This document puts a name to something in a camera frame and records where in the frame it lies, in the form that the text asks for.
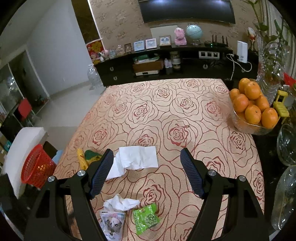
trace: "rose pattern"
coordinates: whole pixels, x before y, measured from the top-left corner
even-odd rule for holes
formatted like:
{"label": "rose pattern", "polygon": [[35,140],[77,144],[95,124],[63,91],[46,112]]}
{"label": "rose pattern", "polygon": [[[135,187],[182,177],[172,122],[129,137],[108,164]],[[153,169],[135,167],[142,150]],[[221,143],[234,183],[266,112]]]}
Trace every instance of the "rose pattern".
{"label": "rose pattern", "polygon": [[[105,200],[120,193],[139,199],[137,208],[153,202],[160,223],[135,234],[131,211],[127,212],[123,241],[186,240],[202,206],[191,189],[180,163],[180,150],[187,147],[195,159],[222,176],[244,175],[264,208],[262,168],[251,135],[240,133],[227,122],[228,91],[217,79],[172,79],[110,86],[78,127],[54,175],[73,176],[79,169],[77,148],[114,154],[122,146],[156,146],[158,168],[128,170],[122,177],[105,182],[91,204],[96,217]],[[213,237],[221,234],[227,198]],[[66,199],[71,211],[71,198]],[[80,238],[74,221],[75,237]]]}

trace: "electrical outlet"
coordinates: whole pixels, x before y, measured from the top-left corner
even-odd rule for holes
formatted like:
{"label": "electrical outlet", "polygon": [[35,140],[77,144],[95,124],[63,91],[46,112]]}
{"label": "electrical outlet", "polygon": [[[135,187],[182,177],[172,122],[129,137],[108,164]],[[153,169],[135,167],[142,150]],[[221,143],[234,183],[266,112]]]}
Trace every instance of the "electrical outlet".
{"label": "electrical outlet", "polygon": [[212,51],[198,51],[198,56],[199,58],[220,59],[220,53]]}

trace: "bird figurine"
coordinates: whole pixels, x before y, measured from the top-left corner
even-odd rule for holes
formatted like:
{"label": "bird figurine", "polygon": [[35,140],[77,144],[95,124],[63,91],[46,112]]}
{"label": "bird figurine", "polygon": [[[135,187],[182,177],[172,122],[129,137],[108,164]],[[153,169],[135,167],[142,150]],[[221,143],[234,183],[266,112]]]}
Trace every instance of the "bird figurine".
{"label": "bird figurine", "polygon": [[250,46],[250,50],[251,51],[256,51],[255,50],[255,46],[254,46],[254,44],[255,44],[255,40],[256,40],[256,33],[255,33],[255,31],[252,29],[252,28],[250,28],[250,27],[248,27],[248,29],[247,29],[247,33],[248,33],[248,36],[249,36],[249,39],[250,39],[250,42],[251,42],[251,46]]}

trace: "blue textured gripper pad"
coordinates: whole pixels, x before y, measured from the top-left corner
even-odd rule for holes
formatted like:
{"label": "blue textured gripper pad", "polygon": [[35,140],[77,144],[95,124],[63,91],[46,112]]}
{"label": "blue textured gripper pad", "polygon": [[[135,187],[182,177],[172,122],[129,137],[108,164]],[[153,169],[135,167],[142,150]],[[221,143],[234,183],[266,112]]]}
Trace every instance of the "blue textured gripper pad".
{"label": "blue textured gripper pad", "polygon": [[113,165],[113,151],[109,151],[105,158],[101,160],[101,164],[97,169],[93,179],[91,180],[90,196],[94,198],[96,195],[101,193],[104,182],[109,174],[109,171]]}
{"label": "blue textured gripper pad", "polygon": [[184,149],[181,150],[180,160],[193,192],[199,197],[202,197],[205,194],[203,190],[203,179]]}

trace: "white cable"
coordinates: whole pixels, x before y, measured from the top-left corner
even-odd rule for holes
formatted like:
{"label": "white cable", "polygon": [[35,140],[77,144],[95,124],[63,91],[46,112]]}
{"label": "white cable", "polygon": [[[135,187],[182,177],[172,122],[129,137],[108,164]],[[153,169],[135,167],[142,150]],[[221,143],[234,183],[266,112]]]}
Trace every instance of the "white cable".
{"label": "white cable", "polygon": [[251,68],[250,68],[250,70],[245,70],[238,62],[235,62],[234,60],[233,60],[233,54],[227,54],[226,55],[226,58],[228,58],[230,61],[232,61],[233,62],[233,71],[232,71],[232,75],[231,75],[231,78],[230,78],[230,80],[232,80],[232,77],[233,77],[233,73],[234,73],[234,63],[236,63],[236,64],[238,64],[245,72],[250,72],[251,70],[252,70],[252,64],[250,63],[250,62],[247,62],[247,63],[249,63],[250,65],[251,65]]}

